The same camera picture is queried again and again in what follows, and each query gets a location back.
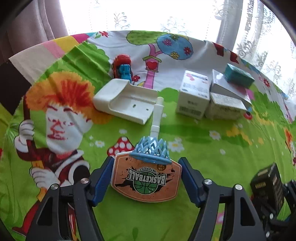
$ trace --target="pink curtain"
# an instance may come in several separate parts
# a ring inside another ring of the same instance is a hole
[[[67,35],[59,0],[33,0],[0,39],[0,64],[26,48]]]

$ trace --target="cartoon hand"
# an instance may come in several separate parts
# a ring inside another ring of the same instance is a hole
[[[46,188],[46,190],[48,190],[52,184],[61,183],[57,176],[48,169],[34,167],[30,169],[30,174],[34,179],[36,186],[39,188]]]
[[[15,138],[15,148],[20,151],[27,153],[27,140],[33,140],[34,136],[34,122],[32,120],[24,120],[19,126],[19,135]]]

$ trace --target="metal screw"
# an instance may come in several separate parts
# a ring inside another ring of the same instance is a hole
[[[205,179],[205,184],[211,185],[213,181],[211,179]]]
[[[240,184],[236,184],[236,185],[235,185],[235,189],[237,189],[237,190],[242,190],[242,186],[241,186]]]
[[[80,180],[80,182],[81,182],[82,184],[86,184],[86,183],[88,183],[88,181],[89,181],[88,178],[82,178],[82,179]]]
[[[56,190],[58,187],[59,187],[59,185],[57,185],[57,184],[52,184],[50,188],[51,188],[52,190]]]

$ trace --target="white plastic pole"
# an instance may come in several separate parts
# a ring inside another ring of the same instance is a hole
[[[163,97],[157,97],[156,104],[153,109],[153,119],[152,126],[150,129],[150,139],[156,137],[158,139],[158,134],[160,130],[160,121],[163,116]]]

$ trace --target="red heart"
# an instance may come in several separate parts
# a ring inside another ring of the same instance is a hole
[[[148,67],[148,69],[154,70],[157,67],[157,62],[148,61],[147,62],[147,67]]]

